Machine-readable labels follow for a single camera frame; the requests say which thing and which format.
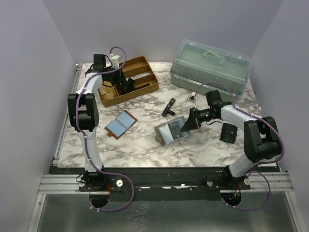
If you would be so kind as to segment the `grey card holder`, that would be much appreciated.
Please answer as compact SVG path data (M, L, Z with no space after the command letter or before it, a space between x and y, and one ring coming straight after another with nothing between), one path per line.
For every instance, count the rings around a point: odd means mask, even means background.
M154 139L155 139L155 141L160 143L162 146L168 145L168 144L174 142L174 140L172 138L172 135L171 135L171 132L170 132L169 127L168 127L168 123L172 122L174 120L177 120L179 118L183 118L184 123L185 123L185 118L182 116L182 117L178 117L178 118L172 119L172 120L170 120L168 122L165 122L163 124L160 124L158 126L155 126L154 127L154 130L155 130L155 137L154 137Z

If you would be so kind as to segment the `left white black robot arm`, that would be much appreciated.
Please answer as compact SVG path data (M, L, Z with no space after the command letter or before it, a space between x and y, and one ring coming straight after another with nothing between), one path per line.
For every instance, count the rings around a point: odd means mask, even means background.
M84 182L89 188L104 190L107 177L112 173L104 171L97 144L99 112L95 93L105 81L117 85L124 63L120 56L110 52L108 55L95 54L92 66L85 73L85 82L76 93L69 94L68 110L72 127L77 131L83 146L85 158Z

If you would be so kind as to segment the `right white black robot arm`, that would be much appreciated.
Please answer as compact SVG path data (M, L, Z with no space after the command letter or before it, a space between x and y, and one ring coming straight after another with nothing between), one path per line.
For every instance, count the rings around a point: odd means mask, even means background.
M236 107L230 101L223 101L218 90L206 93L208 109L190 108L189 117L181 131L196 130L203 122L220 119L229 122L243 131L244 154L223 170L222 184L234 189L248 171L258 164L271 163L271 159L281 159L285 147L280 137L276 121L272 117L259 117Z

